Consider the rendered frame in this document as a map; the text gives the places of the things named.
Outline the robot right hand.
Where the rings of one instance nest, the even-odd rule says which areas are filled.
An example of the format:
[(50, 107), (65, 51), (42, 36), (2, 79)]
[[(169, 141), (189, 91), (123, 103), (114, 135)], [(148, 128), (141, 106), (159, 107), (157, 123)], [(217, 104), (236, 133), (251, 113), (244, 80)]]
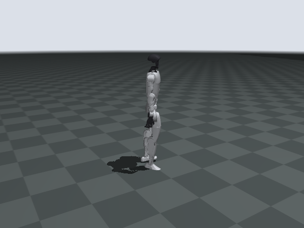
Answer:
[(146, 128), (152, 128), (152, 124), (154, 125), (153, 116), (150, 116), (150, 113), (148, 113), (148, 120), (146, 124)]

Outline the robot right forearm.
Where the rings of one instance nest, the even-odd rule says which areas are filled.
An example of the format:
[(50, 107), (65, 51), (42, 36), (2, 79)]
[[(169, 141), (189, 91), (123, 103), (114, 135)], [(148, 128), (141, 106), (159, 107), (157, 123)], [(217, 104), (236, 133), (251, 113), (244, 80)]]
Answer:
[[(148, 112), (150, 113), (150, 116), (153, 116), (153, 112), (154, 112), (154, 101), (153, 101), (153, 95), (148, 95), (148, 99), (147, 99), (147, 103), (148, 103)], [(150, 117), (149, 116), (149, 117)]]

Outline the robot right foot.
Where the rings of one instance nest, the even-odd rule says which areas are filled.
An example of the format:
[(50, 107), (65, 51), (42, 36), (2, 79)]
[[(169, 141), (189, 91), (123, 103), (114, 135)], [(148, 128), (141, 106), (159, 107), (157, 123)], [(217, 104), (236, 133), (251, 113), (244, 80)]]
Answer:
[(152, 169), (152, 170), (160, 170), (160, 168), (157, 167), (155, 164), (153, 164), (152, 166), (149, 165), (149, 162), (147, 162), (147, 163), (145, 164), (145, 168), (149, 168), (149, 169)]

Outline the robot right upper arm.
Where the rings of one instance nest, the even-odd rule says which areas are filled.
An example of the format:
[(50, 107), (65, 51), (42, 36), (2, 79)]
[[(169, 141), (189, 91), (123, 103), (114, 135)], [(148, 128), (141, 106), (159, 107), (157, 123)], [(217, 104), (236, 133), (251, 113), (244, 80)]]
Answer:
[(152, 75), (152, 74), (148, 75), (147, 76), (147, 97), (148, 97), (148, 95), (153, 95), (153, 99), (155, 98), (155, 95), (152, 93), (154, 82), (155, 82), (154, 75)]

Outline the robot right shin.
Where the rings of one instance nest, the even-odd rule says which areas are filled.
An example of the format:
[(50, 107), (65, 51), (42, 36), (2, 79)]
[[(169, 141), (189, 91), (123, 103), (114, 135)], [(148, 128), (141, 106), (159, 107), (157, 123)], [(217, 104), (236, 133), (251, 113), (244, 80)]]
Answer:
[(149, 155), (149, 165), (153, 165), (153, 161), (154, 161), (154, 157), (155, 157), (155, 153), (156, 153), (156, 147), (157, 147), (157, 141), (154, 144), (154, 141), (152, 138), (148, 139), (148, 155)]

